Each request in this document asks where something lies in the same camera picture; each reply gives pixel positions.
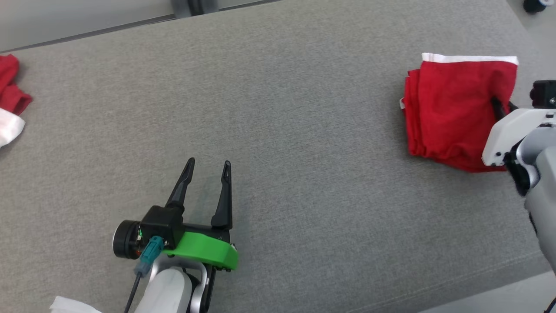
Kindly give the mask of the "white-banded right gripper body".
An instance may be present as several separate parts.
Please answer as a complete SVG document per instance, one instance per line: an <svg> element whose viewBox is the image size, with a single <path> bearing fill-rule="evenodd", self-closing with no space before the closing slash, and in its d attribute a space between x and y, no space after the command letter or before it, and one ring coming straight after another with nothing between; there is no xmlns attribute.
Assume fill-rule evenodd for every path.
<svg viewBox="0 0 556 313"><path fill-rule="evenodd" d="M516 109L492 127L482 154L486 166L502 166L503 156L544 123L556 125L555 109Z"/></svg>

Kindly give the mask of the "dark grey baseboard strip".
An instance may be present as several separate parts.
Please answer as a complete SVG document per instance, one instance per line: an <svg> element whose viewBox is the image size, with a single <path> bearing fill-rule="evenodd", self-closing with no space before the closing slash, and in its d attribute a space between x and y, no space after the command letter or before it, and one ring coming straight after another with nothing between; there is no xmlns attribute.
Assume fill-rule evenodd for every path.
<svg viewBox="0 0 556 313"><path fill-rule="evenodd" d="M113 27L109 27L109 28L105 28L105 29L101 29L101 30L92 30L91 32L75 34L75 35L72 35L72 36L57 38L55 40L44 41L44 42L39 42L39 43L35 43L35 44L28 44L26 46L16 47L16 48L11 48L11 49L8 49L8 50L0 51L0 54L25 50L25 49L28 49L28 48L49 46L49 45L52 45L52 44L57 44L57 43L62 43L62 42L75 41L75 40L79 40L79 39L82 39L82 38L98 36L100 34L117 32L119 30L126 30L126 29L145 26L145 25L149 25L149 24L163 23L163 22L166 22L166 21L169 21L169 20L175 20L175 15L174 14L169 14L169 15L164 15L164 16L160 16L160 17L149 18L149 19L146 19L146 20L139 20L139 21L136 21L136 22L133 22L133 23L121 24L121 25L118 25L118 26L113 26Z"/></svg>
<svg viewBox="0 0 556 313"><path fill-rule="evenodd" d="M217 3L220 10L232 10L276 1L280 0L217 0Z"/></svg>

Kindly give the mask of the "red shorts with white trim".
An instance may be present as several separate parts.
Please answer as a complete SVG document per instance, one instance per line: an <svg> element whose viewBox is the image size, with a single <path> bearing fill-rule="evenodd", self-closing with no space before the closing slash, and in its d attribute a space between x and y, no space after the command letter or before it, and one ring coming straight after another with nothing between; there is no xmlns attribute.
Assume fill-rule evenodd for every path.
<svg viewBox="0 0 556 313"><path fill-rule="evenodd" d="M509 113L520 64L516 56L446 56L424 52L405 77L400 101L413 156L469 173L504 172L482 154L496 123L492 99Z"/></svg>

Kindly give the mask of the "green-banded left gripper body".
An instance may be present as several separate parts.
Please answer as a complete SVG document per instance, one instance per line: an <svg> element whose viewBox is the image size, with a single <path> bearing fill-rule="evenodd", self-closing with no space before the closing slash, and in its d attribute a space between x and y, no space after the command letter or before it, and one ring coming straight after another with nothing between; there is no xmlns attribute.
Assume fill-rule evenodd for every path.
<svg viewBox="0 0 556 313"><path fill-rule="evenodd" d="M124 220L114 233L114 254L120 258L139 260L149 240L143 238L139 221ZM174 250L163 248L162 254L200 261L217 269L234 271L238 267L238 252L223 240L196 232L185 232Z"/></svg>

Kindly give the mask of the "red jersey with white sleeves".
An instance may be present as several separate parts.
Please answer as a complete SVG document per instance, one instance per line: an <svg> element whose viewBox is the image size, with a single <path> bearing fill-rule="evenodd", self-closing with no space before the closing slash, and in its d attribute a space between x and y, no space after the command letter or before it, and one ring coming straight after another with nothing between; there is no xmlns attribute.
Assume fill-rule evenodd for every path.
<svg viewBox="0 0 556 313"><path fill-rule="evenodd" d="M26 122L20 115L33 101L15 83L19 69L14 55L0 55L0 148L21 135Z"/></svg>

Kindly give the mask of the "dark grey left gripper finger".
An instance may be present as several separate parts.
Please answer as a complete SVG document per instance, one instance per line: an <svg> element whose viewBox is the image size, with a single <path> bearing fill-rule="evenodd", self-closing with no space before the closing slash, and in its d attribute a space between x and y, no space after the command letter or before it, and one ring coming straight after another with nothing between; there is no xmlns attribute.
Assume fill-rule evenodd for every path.
<svg viewBox="0 0 556 313"><path fill-rule="evenodd" d="M178 210L184 210L184 201L186 196L186 191L189 183L192 181L193 170L195 168L195 158L189 158L186 166L183 168L175 186L169 196L165 208L176 208Z"/></svg>
<svg viewBox="0 0 556 313"><path fill-rule="evenodd" d="M217 209L211 218L211 226L215 229L230 230L233 227L231 163L226 161L221 174L221 192Z"/></svg>

